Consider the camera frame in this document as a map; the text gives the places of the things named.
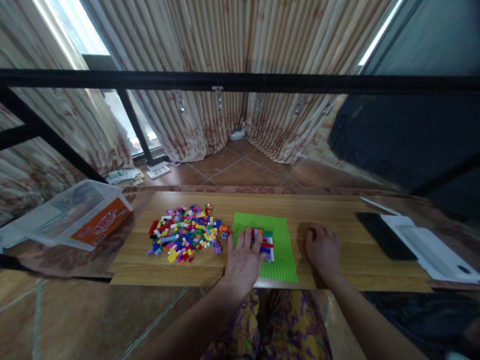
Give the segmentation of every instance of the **person's left hand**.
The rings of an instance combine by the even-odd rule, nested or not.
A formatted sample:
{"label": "person's left hand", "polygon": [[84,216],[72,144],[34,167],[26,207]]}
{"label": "person's left hand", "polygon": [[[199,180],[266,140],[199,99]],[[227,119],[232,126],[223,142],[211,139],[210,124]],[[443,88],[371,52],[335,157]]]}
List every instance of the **person's left hand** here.
{"label": "person's left hand", "polygon": [[259,278],[260,268],[265,260],[265,253],[260,253],[262,235],[258,234],[250,249],[252,229],[249,227],[238,235],[236,248],[234,237],[228,236],[228,259],[226,261],[225,275],[219,283],[226,284],[232,295],[241,300],[254,287]]}

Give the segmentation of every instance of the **green lego brick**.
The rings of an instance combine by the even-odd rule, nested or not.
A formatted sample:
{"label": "green lego brick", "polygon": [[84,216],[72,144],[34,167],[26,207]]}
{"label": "green lego brick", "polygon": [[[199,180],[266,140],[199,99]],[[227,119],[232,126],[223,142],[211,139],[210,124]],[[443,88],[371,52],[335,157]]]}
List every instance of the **green lego brick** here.
{"label": "green lego brick", "polygon": [[275,237],[273,238],[275,261],[265,261],[263,263],[260,277],[298,284],[299,278],[297,267],[295,266],[287,219],[284,217],[236,212],[233,221],[233,244],[235,246],[237,245],[239,233],[244,231],[247,226],[253,229],[263,229],[263,236],[267,236],[265,233],[273,234],[273,231],[275,231]]}

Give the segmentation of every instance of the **clear plastic box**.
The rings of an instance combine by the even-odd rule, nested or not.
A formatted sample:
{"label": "clear plastic box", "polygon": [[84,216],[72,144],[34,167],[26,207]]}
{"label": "clear plastic box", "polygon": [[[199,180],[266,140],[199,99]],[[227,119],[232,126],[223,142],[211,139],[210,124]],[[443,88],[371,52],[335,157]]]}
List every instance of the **clear plastic box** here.
{"label": "clear plastic box", "polygon": [[0,231],[48,247],[68,245],[92,251],[133,211],[122,189],[83,180],[54,196]]}

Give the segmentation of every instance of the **striped curtain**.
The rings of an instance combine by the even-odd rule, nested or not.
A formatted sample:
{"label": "striped curtain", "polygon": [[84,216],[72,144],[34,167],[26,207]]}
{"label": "striped curtain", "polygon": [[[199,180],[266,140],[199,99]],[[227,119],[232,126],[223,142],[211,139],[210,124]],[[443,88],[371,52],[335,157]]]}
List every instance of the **striped curtain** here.
{"label": "striped curtain", "polygon": [[[46,0],[0,0],[0,44],[3,69],[88,69]],[[133,166],[100,90],[13,91],[100,174]],[[0,131],[22,124],[0,104]],[[0,164],[0,225],[85,178],[38,138],[3,150]]]}
{"label": "striped curtain", "polygon": [[[357,74],[391,0],[81,0],[120,69]],[[324,94],[135,91],[173,159],[221,150],[234,128],[291,164],[333,102]]]}

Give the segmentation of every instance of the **window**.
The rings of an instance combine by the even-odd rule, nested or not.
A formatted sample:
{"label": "window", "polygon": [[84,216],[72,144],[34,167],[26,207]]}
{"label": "window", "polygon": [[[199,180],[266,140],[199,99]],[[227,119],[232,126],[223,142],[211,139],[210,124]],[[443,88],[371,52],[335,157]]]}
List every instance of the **window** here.
{"label": "window", "polygon": [[[48,0],[53,11],[65,28],[78,52],[83,56],[90,70],[118,70],[107,47],[90,21],[80,0]],[[129,140],[128,146],[133,157],[144,154],[140,141],[134,131],[131,120],[115,89],[102,89],[105,102],[118,121],[120,131]],[[127,91],[148,149],[154,153],[153,158],[164,155],[162,145],[152,130],[145,114],[130,91]]]}
{"label": "window", "polygon": [[392,21],[392,19],[394,18],[395,14],[397,13],[397,11],[399,10],[400,8],[400,5],[402,4],[404,0],[398,0],[397,3],[395,4],[395,6],[393,7],[390,15],[388,15],[388,17],[386,18],[385,22],[383,23],[383,25],[381,26],[380,30],[378,31],[378,33],[376,34],[375,38],[373,39],[373,41],[371,42],[370,46],[368,47],[368,49],[366,50],[366,53],[365,55],[363,55],[363,57],[361,58],[360,62],[358,63],[359,66],[363,66],[367,63],[367,60],[369,59],[370,55],[372,55],[372,52],[374,51],[375,47],[377,46],[377,44],[379,43],[380,39],[382,38],[382,35],[384,34],[385,30],[387,29],[387,27],[389,26],[390,22]]}

